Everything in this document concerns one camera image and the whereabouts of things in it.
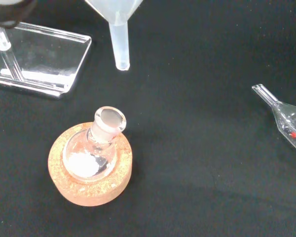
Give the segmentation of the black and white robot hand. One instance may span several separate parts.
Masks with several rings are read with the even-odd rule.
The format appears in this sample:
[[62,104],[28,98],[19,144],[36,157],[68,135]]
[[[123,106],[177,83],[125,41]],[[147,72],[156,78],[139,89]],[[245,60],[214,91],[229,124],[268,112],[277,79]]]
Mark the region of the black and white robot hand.
[[0,27],[14,28],[31,14],[36,5],[37,0],[0,0]]

